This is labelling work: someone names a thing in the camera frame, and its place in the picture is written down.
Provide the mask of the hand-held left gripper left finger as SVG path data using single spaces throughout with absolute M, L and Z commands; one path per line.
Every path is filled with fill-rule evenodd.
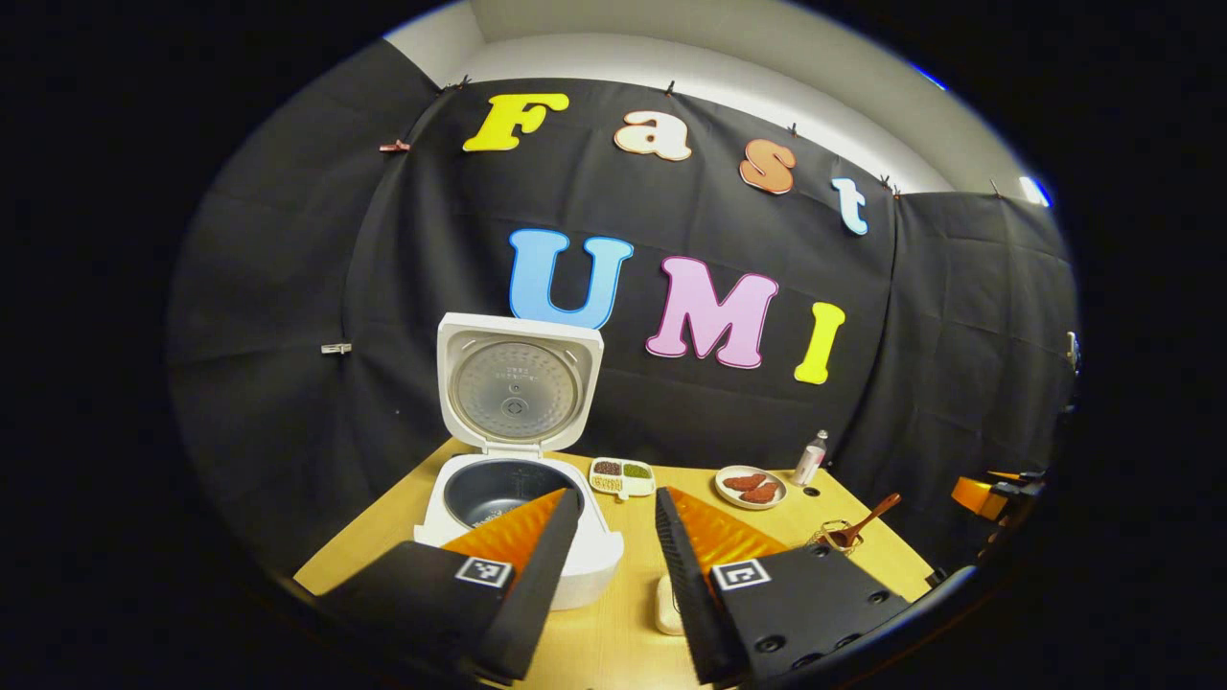
M 318 597 L 350 632 L 437 684 L 526 676 L 582 511 L 563 489 L 444 548 L 400 541 Z

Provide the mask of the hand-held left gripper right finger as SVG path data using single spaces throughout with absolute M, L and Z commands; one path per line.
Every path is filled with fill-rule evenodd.
M 840 686 L 837 665 L 876 641 L 908 600 L 825 544 L 713 557 L 739 545 L 720 511 L 656 490 L 656 533 L 696 676 L 710 686 Z

